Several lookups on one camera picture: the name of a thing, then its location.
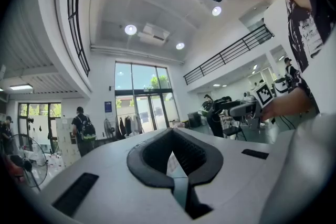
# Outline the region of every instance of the black and white patterned shirt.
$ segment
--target black and white patterned shirt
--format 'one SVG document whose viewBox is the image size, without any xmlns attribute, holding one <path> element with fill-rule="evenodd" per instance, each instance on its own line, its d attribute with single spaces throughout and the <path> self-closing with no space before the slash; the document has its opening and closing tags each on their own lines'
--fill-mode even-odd
<svg viewBox="0 0 336 224">
<path fill-rule="evenodd" d="M 295 76 L 296 86 L 313 99 L 303 79 L 305 70 L 328 39 L 336 20 L 336 10 L 333 0 L 310 0 L 310 4 L 312 10 L 307 10 L 293 0 L 286 0 L 289 42 L 299 66 Z"/>
</svg>

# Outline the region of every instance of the ceiling air conditioner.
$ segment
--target ceiling air conditioner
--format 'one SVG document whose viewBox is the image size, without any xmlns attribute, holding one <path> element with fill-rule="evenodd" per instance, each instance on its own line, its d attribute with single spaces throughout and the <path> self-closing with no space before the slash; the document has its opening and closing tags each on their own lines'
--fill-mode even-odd
<svg viewBox="0 0 336 224">
<path fill-rule="evenodd" d="M 146 24 L 143 32 L 138 32 L 138 37 L 143 43 L 162 47 L 169 36 L 169 32 L 151 24 Z"/>
</svg>

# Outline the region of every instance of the black office chair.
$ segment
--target black office chair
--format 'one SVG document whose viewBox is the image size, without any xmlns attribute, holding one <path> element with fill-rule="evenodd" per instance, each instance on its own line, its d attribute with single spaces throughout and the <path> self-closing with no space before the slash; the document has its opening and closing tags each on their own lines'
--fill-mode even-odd
<svg viewBox="0 0 336 224">
<path fill-rule="evenodd" d="M 247 142 L 245 134 L 244 134 L 242 128 L 240 127 L 241 118 L 234 118 L 234 120 L 239 121 L 239 126 L 238 127 L 232 126 L 232 122 L 230 122 L 229 128 L 224 129 L 223 134 L 225 134 L 226 136 L 231 136 L 231 135 L 235 134 L 236 135 L 235 140 L 236 140 L 236 139 L 238 139 L 238 133 L 242 133 L 245 141 Z"/>
</svg>

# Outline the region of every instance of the black cap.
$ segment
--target black cap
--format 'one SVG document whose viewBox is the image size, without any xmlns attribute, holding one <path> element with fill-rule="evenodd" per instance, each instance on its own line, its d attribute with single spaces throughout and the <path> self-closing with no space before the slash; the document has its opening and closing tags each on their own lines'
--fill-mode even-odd
<svg viewBox="0 0 336 224">
<path fill-rule="evenodd" d="M 13 121 L 12 121 L 12 117 L 11 117 L 11 116 L 7 116 L 7 117 L 6 117 L 6 120 L 8 120 L 8 121 L 10 121 L 11 123 L 13 123 Z"/>
<path fill-rule="evenodd" d="M 285 61 L 285 63 L 286 63 L 286 62 L 288 62 L 288 61 L 290 61 L 290 62 L 291 62 L 291 61 L 292 61 L 292 59 L 289 59 L 288 57 L 286 57 L 286 58 L 284 59 L 284 61 Z"/>
<path fill-rule="evenodd" d="M 81 106 L 79 106 L 77 107 L 77 112 L 84 113 L 84 109 Z"/>
</svg>

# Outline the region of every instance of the rectangular ceiling light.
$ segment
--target rectangular ceiling light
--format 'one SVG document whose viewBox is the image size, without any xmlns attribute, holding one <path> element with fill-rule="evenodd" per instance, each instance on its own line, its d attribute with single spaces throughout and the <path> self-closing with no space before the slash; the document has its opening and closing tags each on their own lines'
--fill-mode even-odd
<svg viewBox="0 0 336 224">
<path fill-rule="evenodd" d="M 25 85 L 10 86 L 10 88 L 13 91 L 18 91 L 18 90 L 29 90 L 29 89 L 32 89 L 33 87 L 30 86 L 29 84 L 25 84 Z"/>
</svg>

